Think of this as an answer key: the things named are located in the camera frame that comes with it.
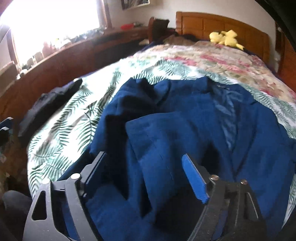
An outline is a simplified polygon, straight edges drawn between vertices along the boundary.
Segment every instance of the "bright window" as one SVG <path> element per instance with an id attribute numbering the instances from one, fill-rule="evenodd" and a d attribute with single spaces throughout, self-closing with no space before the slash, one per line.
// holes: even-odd
<path id="1" fill-rule="evenodd" d="M 73 38 L 99 27 L 96 0 L 14 0 L 1 16 L 11 27 L 20 64 L 43 42 Z"/>

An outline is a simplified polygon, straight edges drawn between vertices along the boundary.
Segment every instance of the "brown pillow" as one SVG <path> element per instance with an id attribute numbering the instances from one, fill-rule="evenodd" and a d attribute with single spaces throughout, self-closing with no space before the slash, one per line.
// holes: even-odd
<path id="1" fill-rule="evenodd" d="M 183 46 L 191 46 L 195 44 L 195 42 L 191 40 L 185 39 L 182 36 L 175 36 L 175 35 L 169 36 L 163 41 L 163 43 L 169 44 L 169 45 L 183 45 Z"/>

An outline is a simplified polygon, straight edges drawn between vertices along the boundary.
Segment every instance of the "wall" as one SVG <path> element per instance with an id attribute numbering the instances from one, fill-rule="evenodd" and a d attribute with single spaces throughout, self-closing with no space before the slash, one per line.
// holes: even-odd
<path id="1" fill-rule="evenodd" d="M 7 36 L 5 36 L 0 43 L 0 69 L 10 61 L 11 59 L 7 46 Z"/>
<path id="2" fill-rule="evenodd" d="M 123 11 L 120 0 L 107 0 L 112 27 L 119 28 L 123 24 L 133 22 L 133 12 Z"/>
<path id="3" fill-rule="evenodd" d="M 271 38 L 271 60 L 273 64 L 275 49 L 275 23 L 272 17 L 255 0 L 155 0 L 155 6 L 144 6 L 127 10 L 121 15 L 131 16 L 131 21 L 143 22 L 146 25 L 150 17 L 169 19 L 169 27 L 176 27 L 177 11 L 206 12 L 218 14 L 247 23 L 265 33 Z"/>
<path id="4" fill-rule="evenodd" d="M 12 2 L 12 0 L 1 0 L 0 2 L 0 15 L 4 12 L 4 10 L 8 7 L 8 5 Z"/>

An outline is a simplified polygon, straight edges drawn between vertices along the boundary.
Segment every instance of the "picture frame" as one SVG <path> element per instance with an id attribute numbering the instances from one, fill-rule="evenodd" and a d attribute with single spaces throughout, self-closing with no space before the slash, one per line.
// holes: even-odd
<path id="1" fill-rule="evenodd" d="M 152 0 L 121 0 L 123 10 L 150 5 Z"/>

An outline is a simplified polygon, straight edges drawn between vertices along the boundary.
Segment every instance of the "wooden headboard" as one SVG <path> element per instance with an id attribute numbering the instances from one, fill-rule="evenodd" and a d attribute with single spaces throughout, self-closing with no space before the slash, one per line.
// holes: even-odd
<path id="1" fill-rule="evenodd" d="M 215 14 L 200 12 L 177 12 L 176 32 L 180 35 L 193 34 L 198 39 L 209 39 L 213 31 L 234 30 L 239 44 L 255 54 L 265 63 L 269 62 L 268 34 L 238 20 Z"/>

